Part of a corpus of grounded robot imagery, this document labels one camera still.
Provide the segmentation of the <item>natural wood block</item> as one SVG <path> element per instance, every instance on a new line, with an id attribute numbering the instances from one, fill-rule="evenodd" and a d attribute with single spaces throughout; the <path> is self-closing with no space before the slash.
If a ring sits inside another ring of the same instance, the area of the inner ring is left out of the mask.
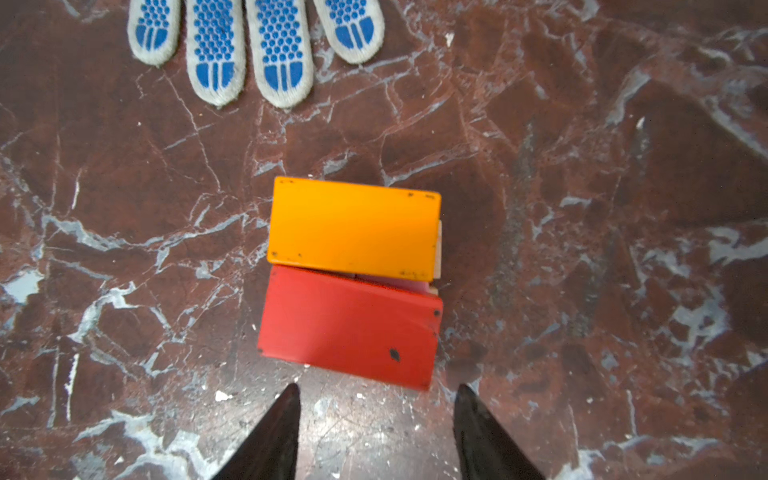
<path id="1" fill-rule="evenodd" d="M 443 223 L 438 222 L 438 235 L 435 246 L 435 261 L 434 261 L 434 273 L 433 279 L 438 280 L 442 274 L 442 240 L 443 240 Z"/>

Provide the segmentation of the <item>red wood block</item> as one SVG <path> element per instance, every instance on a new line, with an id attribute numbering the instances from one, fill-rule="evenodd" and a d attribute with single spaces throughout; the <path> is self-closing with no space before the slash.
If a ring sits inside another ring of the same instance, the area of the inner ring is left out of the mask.
<path id="1" fill-rule="evenodd" d="M 275 265 L 257 347 L 269 358 L 426 390 L 442 313 L 431 293 Z"/>

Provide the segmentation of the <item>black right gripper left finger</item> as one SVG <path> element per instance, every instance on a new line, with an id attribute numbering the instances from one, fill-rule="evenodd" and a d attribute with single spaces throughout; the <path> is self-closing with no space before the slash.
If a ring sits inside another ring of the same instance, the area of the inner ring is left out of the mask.
<path id="1" fill-rule="evenodd" d="M 213 479 L 294 479 L 300 415 L 300 389 L 290 383 Z"/>

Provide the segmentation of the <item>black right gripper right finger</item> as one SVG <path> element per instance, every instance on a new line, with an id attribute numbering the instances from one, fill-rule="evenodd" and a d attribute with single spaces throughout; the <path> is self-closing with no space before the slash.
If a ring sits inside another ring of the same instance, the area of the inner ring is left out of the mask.
<path id="1" fill-rule="evenodd" d="M 463 479 L 545 478 L 466 384 L 455 397 L 453 433 Z"/>

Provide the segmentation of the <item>blue dotted work glove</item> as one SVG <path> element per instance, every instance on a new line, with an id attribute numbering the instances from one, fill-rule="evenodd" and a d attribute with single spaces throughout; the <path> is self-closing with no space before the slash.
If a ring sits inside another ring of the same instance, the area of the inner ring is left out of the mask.
<path id="1" fill-rule="evenodd" d="M 159 66 L 186 33 L 187 72 L 193 90 L 221 107 L 234 101 L 252 68 L 272 105 L 288 109 L 313 85 L 309 22 L 302 1 L 133 1 L 127 35 L 133 55 Z"/>

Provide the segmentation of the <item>pink block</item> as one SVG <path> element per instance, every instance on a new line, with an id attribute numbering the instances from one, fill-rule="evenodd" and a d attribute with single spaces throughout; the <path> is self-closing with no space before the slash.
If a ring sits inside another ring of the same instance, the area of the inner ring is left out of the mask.
<path id="1" fill-rule="evenodd" d="M 392 288 L 406 290 L 406 291 L 415 292 L 419 294 L 431 294 L 435 296 L 438 295 L 437 288 L 433 287 L 429 282 L 425 282 L 425 281 L 406 280 L 406 279 L 397 279 L 397 278 L 361 275 L 361 274 L 356 275 L 355 278 L 357 280 L 362 280 L 369 283 L 375 283 L 379 285 L 384 285 L 386 287 L 392 287 Z"/>

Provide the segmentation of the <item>orange wood block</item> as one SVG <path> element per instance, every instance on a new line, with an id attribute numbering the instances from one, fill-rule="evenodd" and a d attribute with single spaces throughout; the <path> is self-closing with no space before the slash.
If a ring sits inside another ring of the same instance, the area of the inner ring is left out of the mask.
<path id="1" fill-rule="evenodd" d="M 268 261 L 328 272 L 433 281 L 437 192 L 279 176 Z"/>

